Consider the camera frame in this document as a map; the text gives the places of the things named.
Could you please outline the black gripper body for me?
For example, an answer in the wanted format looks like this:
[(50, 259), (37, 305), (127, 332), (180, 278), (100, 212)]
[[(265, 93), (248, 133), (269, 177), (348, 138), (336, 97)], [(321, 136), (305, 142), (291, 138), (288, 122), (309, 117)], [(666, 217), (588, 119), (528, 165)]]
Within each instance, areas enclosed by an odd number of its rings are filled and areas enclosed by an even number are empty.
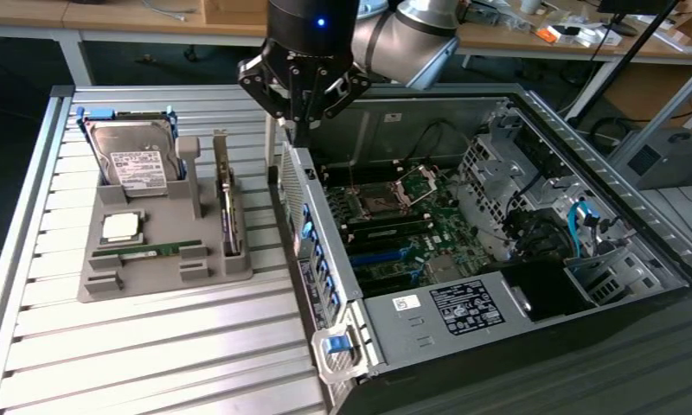
[(273, 73), (296, 60), (345, 73), (353, 65), (352, 40), (357, 2), (348, 0), (271, 1), (261, 59)]

